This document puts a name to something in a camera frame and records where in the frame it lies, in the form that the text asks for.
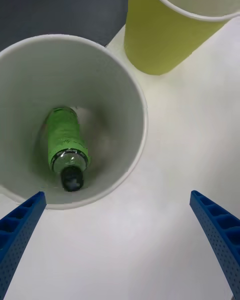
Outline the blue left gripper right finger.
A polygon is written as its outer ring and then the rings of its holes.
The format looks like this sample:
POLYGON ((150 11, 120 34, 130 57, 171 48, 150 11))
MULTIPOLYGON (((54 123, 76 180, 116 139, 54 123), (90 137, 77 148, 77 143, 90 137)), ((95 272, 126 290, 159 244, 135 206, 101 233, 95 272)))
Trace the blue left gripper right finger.
POLYGON ((240 220, 200 192, 189 205, 200 223, 236 300, 240 299, 240 220))

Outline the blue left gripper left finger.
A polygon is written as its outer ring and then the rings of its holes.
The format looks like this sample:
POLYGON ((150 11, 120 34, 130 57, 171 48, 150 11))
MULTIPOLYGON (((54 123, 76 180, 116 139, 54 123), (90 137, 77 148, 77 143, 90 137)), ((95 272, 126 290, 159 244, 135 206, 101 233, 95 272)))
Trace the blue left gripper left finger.
POLYGON ((3 300, 28 242, 46 208, 40 191, 0 220, 0 299, 3 300))

